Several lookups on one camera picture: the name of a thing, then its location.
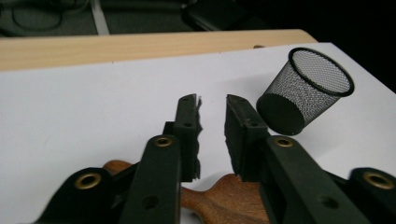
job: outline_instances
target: white table surface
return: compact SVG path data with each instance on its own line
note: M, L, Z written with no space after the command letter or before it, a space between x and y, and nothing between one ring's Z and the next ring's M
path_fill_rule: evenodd
M150 137L175 119L177 100L191 93L203 100L202 178L183 186L210 188L233 172L223 134L226 95L255 105L300 46L339 62L356 90L293 137L343 178L357 167L396 175L396 96L330 43L1 72L0 223L34 222L80 169L140 161ZM199 219L183 210L181 223Z

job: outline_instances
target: light wood surface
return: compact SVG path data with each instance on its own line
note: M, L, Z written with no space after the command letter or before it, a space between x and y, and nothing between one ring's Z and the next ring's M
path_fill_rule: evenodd
M0 71L315 43L303 30L0 39Z

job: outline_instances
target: cable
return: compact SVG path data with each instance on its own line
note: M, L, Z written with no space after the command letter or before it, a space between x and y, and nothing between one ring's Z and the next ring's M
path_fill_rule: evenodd
M100 5L100 0L91 0L91 8L98 34L109 35L105 14L103 13L102 7Z
M49 0L49 1L35 1L35 0L3 0L0 3L11 4L11 18L12 21L23 30L34 32L45 32L56 29L61 26L64 20L64 14L78 14L84 11L90 0L85 0L81 5L78 0L74 0L70 6L65 6L62 0ZM32 27L31 25L24 24L18 17L18 9L26 9L28 7L41 9L45 12L55 12L57 20L45 27Z
M0 19L1 19L1 17L3 16L3 10L4 10L3 2L0 1ZM3 29L3 28L1 28L1 27L0 27L0 34L1 34L1 35L4 35L4 36L7 36L7 37L21 36L21 35L19 35L19 34L16 34L16 33L11 32L11 31L9 31L9 30L7 30L7 29Z
M24 8L24 7L27 8L27 7L31 7L31 6L34 6L34 4L33 4L33 3L32 3L32 5L25 4L24 6L19 7L19 9L22 9L22 8ZM47 10L48 12L52 12L52 11L55 9L55 7L43 5L43 6L41 6L40 9ZM57 14L58 14L58 20L57 20L55 23L53 23L53 24L51 24L51 25L49 25L49 26L46 26L46 27L32 27L32 26L23 24L22 22L20 22L20 21L17 19L17 13L16 13L17 11L16 11L16 8L15 8L15 7L12 7L12 8L11 8L11 17L12 17L12 21L13 21L17 26L19 26L20 28L22 28L22 29L24 29L24 30L36 31L36 32L44 32L44 31L48 31L48 30L55 29L55 28L59 27L59 26L62 24L62 21L63 21L63 19L64 19L64 16L63 16L62 11L60 11L60 10L55 10L55 11L56 11Z

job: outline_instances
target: dark background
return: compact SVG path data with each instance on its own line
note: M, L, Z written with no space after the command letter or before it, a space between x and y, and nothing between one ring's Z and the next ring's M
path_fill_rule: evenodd
M0 37L97 35L91 7L84 7L85 1L77 0L73 9L80 10L69 10L74 0L0 1ZM396 92L393 69L396 13L390 2L235 0L239 7L268 24L265 29L303 29L319 42L334 43ZM102 0L101 3L112 35L200 31L181 19L183 8L190 3L188 0ZM62 22L51 27L61 15Z

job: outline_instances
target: mesh pencil cup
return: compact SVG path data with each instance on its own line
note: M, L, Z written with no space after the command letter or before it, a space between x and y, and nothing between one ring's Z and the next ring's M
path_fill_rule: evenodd
M273 131L295 135L353 91L352 78L338 63L316 50L296 48L256 107Z

